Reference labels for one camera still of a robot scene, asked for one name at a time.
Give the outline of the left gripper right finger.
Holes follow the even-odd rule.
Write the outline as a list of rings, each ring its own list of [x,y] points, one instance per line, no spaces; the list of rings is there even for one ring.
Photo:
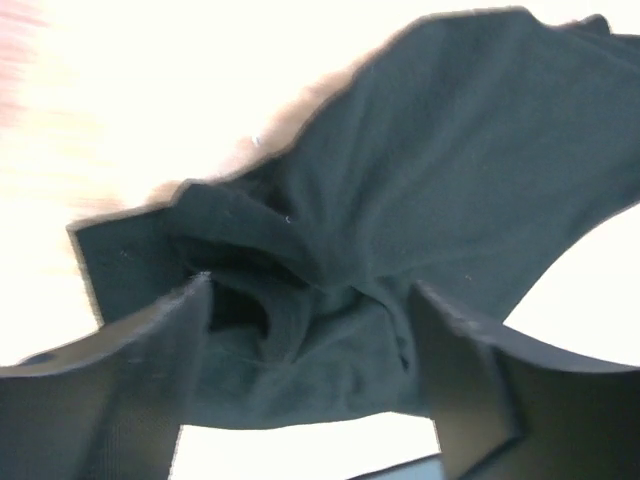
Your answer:
[[[639,370],[410,296],[418,371],[448,479],[635,479]]]

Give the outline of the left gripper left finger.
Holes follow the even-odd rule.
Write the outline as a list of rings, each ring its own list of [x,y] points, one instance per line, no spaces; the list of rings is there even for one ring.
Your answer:
[[[210,281],[1,370],[4,479],[165,479],[195,389]]]

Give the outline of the black tank top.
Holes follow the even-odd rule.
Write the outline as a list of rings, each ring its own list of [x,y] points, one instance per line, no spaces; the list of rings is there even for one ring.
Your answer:
[[[107,323],[209,273],[187,421],[271,429],[426,415],[412,284],[504,320],[638,199],[638,37],[508,9],[414,23],[289,150],[74,237]]]

